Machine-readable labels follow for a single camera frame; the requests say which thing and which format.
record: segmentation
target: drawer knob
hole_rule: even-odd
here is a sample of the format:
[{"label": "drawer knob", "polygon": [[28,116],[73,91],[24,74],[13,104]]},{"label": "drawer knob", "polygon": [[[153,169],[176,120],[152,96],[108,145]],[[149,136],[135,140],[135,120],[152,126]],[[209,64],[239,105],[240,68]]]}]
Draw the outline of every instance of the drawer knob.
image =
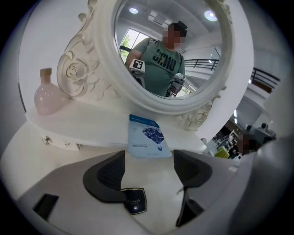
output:
[{"label": "drawer knob", "polygon": [[50,142],[52,142],[52,140],[51,140],[50,137],[48,137],[48,136],[46,136],[46,138],[43,138],[42,140],[43,140],[43,143],[44,143],[45,145],[49,145]]}]

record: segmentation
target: pink bottle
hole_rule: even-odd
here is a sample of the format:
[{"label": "pink bottle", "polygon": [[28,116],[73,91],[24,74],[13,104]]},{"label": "pink bottle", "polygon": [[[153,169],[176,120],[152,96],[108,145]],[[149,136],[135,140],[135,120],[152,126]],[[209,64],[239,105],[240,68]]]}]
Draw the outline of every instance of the pink bottle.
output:
[{"label": "pink bottle", "polygon": [[51,68],[40,70],[41,86],[34,97],[37,112],[41,116],[51,115],[62,107],[62,94],[60,89],[51,83]]}]

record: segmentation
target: white counter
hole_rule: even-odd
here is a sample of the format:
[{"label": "white counter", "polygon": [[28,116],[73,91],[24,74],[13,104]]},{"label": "white counter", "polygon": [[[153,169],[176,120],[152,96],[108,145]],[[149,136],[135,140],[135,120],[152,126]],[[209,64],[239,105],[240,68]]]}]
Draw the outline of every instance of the white counter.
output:
[{"label": "white counter", "polygon": [[[83,146],[81,151],[67,151],[45,145],[37,130],[26,122],[10,141],[0,160],[4,185],[14,200],[53,170],[123,148]],[[175,229],[183,199],[173,158],[138,159],[125,155],[125,174],[121,188],[142,187],[147,197],[147,212],[133,216],[154,233]]]},{"label": "white counter", "polygon": [[[82,145],[123,147],[128,145],[129,115],[68,100],[64,107],[49,116],[40,116],[35,107],[26,113],[28,121],[51,139],[58,138]],[[203,152],[206,146],[196,132],[158,122],[170,149]]]}]

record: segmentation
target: small black tag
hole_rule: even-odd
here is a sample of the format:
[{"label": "small black tag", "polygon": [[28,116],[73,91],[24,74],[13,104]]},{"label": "small black tag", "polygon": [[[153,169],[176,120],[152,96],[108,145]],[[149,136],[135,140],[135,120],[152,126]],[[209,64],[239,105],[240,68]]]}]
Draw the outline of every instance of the small black tag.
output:
[{"label": "small black tag", "polygon": [[127,201],[124,203],[131,215],[136,215],[147,211],[146,195],[143,188],[122,189]]},{"label": "small black tag", "polygon": [[142,69],[142,65],[143,65],[143,62],[142,61],[135,60],[133,67],[134,68],[138,68],[138,69]]},{"label": "small black tag", "polygon": [[44,194],[39,202],[33,207],[33,210],[40,215],[44,220],[48,221],[48,218],[53,211],[54,206],[57,203],[59,196]]}]

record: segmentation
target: black stair railing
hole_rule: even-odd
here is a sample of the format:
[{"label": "black stair railing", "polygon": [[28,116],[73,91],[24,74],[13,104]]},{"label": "black stair railing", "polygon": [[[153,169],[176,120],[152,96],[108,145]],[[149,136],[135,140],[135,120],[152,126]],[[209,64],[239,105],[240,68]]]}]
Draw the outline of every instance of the black stair railing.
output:
[{"label": "black stair railing", "polygon": [[[185,67],[204,68],[210,71],[215,70],[219,60],[216,59],[192,59],[185,60]],[[280,79],[259,68],[253,68],[251,74],[251,83],[271,93],[278,85]]]}]

